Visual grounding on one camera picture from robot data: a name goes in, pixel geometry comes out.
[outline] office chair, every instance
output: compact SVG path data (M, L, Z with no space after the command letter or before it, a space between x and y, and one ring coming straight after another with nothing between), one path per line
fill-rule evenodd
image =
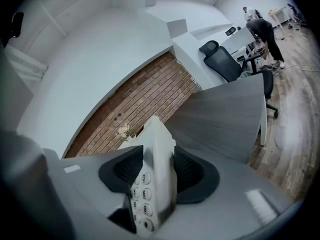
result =
M215 46L215 49L212 49L212 44L215 43L217 42L209 41L199 49L201 52L207 51L207 53L204 53L206 55L206 57L203 59L204 63L208 67L219 73L229 83L237 80L243 72L243 68L245 67L245 65L248 62L251 62L253 69L252 75L263 75L264 97L266 99L269 99L274 88L274 76L269 70L261 70L258 72L256 71L255 59L261 57L261 55L257 54L247 59L241 59L240 61L243 61L243 65L241 67L240 64L235 61L235 59L224 47L219 46L218 44ZM266 107L268 109L274 110L274 117L278 117L279 111L276 107L271 106L268 103L266 103Z
M230 29L228 29L225 34L227 36L233 35L233 33L236 32L236 28L234 26L232 26Z

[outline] chair backrest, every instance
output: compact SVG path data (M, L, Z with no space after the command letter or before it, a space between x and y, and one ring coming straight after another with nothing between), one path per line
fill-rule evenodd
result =
M215 52L205 57L203 61L208 67L219 73L227 82L237 80L242 73L241 66L223 46L219 46Z
M228 30L225 32L225 34L226 34L227 36L230 36L230 35L232 35L234 32L236 32L236 28L235 28L234 26L232 26L230 29L228 29Z
M214 53L219 47L219 43L217 41L211 40L205 43L203 46L199 48L199 51L204 53L205 56L209 56Z

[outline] cable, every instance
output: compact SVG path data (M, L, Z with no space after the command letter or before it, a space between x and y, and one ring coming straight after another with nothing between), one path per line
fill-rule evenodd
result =
M291 68L293 66L297 66L301 71L313 71L313 72L319 72L319 70L314 70L314 69L302 69L301 67L299 67L297 64L291 65L291 66L286 66L285 69Z

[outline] person bending over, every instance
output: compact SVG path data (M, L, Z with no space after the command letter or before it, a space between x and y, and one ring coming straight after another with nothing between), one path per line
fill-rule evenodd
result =
M272 65L280 61L280 68L285 68L285 60L282 57L280 49L275 41L274 29L270 22L264 20L263 18L252 19L247 24L246 27L255 36L255 34L261 38L264 42L264 54L263 59L267 59L268 49L273 57Z

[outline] white desk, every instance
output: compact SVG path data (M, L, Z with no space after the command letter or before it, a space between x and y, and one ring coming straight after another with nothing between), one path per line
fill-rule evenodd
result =
M279 21L279 16L282 14L283 15L283 18L286 20L286 21L289 21L287 15L285 14L284 12L284 9L286 9L287 7L282 7L281 9L275 9L275 10L272 10L270 11L268 14L271 18L273 18L280 26L280 28L283 29L280 21Z

